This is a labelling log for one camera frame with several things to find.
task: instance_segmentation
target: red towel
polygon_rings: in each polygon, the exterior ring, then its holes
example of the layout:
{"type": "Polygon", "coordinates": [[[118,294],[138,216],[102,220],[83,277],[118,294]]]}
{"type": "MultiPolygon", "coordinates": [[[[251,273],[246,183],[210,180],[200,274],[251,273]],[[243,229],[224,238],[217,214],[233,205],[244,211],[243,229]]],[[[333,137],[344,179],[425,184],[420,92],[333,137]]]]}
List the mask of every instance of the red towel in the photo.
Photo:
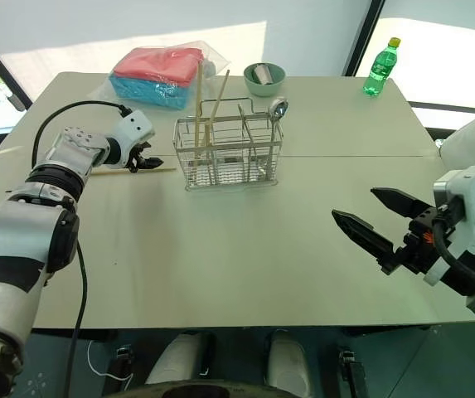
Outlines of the red towel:
{"type": "Polygon", "coordinates": [[[203,59],[198,48],[134,48],[114,67],[114,75],[188,87],[203,59]]]}

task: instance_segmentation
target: folded cloth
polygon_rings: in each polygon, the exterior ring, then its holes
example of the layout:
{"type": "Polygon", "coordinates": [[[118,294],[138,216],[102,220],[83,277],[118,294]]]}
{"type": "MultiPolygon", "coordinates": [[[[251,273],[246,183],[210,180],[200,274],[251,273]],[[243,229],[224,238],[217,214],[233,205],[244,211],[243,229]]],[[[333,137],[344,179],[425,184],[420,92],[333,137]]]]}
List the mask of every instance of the folded cloth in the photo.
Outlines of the folded cloth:
{"type": "Polygon", "coordinates": [[[187,106],[190,89],[179,85],[168,85],[150,80],[109,76],[118,97],[137,100],[149,104],[184,109],[187,106]]]}
{"type": "Polygon", "coordinates": [[[198,48],[134,48],[115,67],[114,75],[188,87],[204,56],[198,48]]]}

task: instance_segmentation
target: black cable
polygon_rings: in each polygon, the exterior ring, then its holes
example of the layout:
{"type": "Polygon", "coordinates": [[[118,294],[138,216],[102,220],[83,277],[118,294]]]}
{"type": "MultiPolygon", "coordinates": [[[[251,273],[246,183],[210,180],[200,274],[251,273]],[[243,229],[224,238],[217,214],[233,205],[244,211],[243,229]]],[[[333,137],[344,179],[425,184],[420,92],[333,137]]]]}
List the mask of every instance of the black cable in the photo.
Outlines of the black cable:
{"type": "Polygon", "coordinates": [[[82,299],[80,301],[79,315],[77,316],[77,322],[71,335],[70,351],[68,353],[68,362],[65,369],[64,379],[64,398],[69,398],[71,387],[71,374],[73,372],[73,360],[75,359],[75,349],[77,347],[77,339],[79,338],[80,324],[82,323],[82,317],[85,314],[86,299],[88,297],[88,279],[86,278],[85,259],[82,256],[82,249],[77,241],[77,255],[79,256],[80,275],[82,276],[82,299]]]}
{"type": "Polygon", "coordinates": [[[475,281],[475,271],[467,267],[459,259],[455,258],[445,245],[445,231],[447,230],[444,221],[436,221],[433,224],[434,248],[449,266],[475,281]]]}
{"type": "Polygon", "coordinates": [[[127,108],[124,105],[121,104],[115,104],[114,102],[107,102],[107,101],[95,101],[95,100],[87,100],[87,101],[78,101],[74,102],[72,104],[68,104],[66,106],[63,106],[62,108],[56,110],[52,114],[50,114],[46,120],[42,122],[40,127],[38,128],[38,131],[36,132],[35,136],[35,142],[32,145],[32,157],[31,157],[31,167],[35,167],[36,165],[36,158],[38,156],[38,144],[40,143],[40,138],[41,135],[44,133],[44,130],[46,129],[46,126],[59,114],[62,112],[67,111],[68,109],[74,108],[75,106],[80,106],[80,105],[87,105],[87,104],[98,104],[98,105],[108,105],[108,106],[114,106],[115,108],[118,108],[120,110],[121,116],[125,117],[128,114],[132,113],[132,110],[127,108]]]}

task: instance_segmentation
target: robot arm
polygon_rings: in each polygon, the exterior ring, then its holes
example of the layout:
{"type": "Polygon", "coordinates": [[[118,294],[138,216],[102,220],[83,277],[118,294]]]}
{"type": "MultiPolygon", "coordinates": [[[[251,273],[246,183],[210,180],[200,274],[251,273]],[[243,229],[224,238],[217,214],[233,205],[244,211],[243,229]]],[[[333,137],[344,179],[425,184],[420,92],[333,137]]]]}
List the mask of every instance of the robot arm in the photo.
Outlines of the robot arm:
{"type": "Polygon", "coordinates": [[[403,265],[424,274],[428,284],[441,281],[467,297],[466,305],[475,313],[475,166],[448,172],[434,184],[436,206],[393,188],[371,192],[390,210],[411,219],[405,245],[394,251],[392,242],[371,225],[333,210],[342,231],[376,257],[385,274],[403,265]]]}
{"type": "Polygon", "coordinates": [[[65,128],[23,185],[0,204],[0,396],[22,370],[23,346],[41,289],[74,258],[79,230],[77,202],[91,170],[101,164],[153,168],[141,152],[154,135],[141,111],[124,117],[110,136],[65,128]]]}

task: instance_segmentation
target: blue towel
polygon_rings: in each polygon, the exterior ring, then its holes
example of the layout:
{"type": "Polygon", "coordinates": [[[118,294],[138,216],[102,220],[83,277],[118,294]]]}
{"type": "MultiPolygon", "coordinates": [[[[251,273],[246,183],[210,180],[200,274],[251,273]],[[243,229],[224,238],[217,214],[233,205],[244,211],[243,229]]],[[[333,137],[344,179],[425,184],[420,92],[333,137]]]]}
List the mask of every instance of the blue towel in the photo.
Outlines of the blue towel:
{"type": "Polygon", "coordinates": [[[157,81],[130,79],[128,77],[109,76],[115,94],[121,98],[184,109],[189,99],[190,87],[167,85],[157,81]]]}

